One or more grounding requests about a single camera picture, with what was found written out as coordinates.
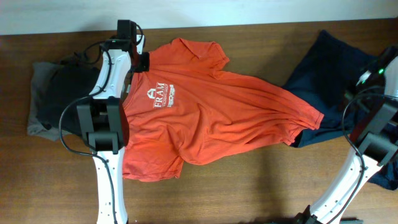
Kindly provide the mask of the orange printed t-shirt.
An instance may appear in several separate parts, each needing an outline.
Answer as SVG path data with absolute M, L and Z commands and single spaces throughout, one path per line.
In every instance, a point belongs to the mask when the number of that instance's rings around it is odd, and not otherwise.
M 216 42 L 177 38 L 149 56 L 149 70 L 133 76 L 123 104 L 125 179 L 177 178 L 184 163 L 290 145 L 303 130 L 321 125 L 323 114 L 291 92 L 226 71 L 229 59 Z

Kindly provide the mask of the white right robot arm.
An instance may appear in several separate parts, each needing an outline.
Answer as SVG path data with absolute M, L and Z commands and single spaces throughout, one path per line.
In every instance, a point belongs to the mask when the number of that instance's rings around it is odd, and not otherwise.
M 397 47 L 366 64 L 338 97 L 348 157 L 326 192 L 293 223 L 339 223 L 369 178 L 397 159 Z

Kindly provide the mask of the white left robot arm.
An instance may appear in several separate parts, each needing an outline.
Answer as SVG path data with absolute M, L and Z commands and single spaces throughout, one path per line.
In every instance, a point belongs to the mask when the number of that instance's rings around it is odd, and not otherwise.
M 123 157 L 129 128 L 123 109 L 128 75 L 149 69 L 143 52 L 142 29 L 130 20 L 119 20 L 116 36 L 100 45 L 103 63 L 88 95 L 76 106 L 83 142 L 90 148 L 98 184 L 98 223 L 127 223 L 123 196 Z

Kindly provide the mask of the navy blue garment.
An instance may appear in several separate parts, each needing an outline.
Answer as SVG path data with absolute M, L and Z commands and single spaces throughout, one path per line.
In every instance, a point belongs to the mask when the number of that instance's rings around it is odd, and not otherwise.
M 367 68 L 373 69 L 377 58 L 352 47 L 322 30 L 315 43 L 296 66 L 283 88 L 306 101 L 324 117 L 320 127 L 305 129 L 293 147 L 329 141 L 350 134 L 368 116 L 358 102 L 350 103 L 345 92 L 355 92 L 355 85 Z

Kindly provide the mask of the black folded garment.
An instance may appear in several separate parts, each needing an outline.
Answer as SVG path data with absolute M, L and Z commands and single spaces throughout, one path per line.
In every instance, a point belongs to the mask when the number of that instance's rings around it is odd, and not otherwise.
M 100 70 L 69 56 L 57 64 L 50 73 L 49 86 L 39 106 L 37 119 L 46 129 L 58 129 L 64 109 L 74 100 L 89 95 L 98 79 Z

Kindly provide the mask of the grey folded garment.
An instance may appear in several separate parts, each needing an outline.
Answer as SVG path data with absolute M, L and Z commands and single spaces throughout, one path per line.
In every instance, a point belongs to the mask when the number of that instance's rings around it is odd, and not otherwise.
M 34 62 L 32 64 L 34 74 L 30 81 L 30 108 L 27 120 L 27 135 L 37 136 L 51 141 L 59 139 L 58 127 L 51 124 L 46 126 L 37 118 L 39 109 L 43 107 L 44 96 L 50 85 L 50 80 L 63 68 L 63 65 L 50 62 Z

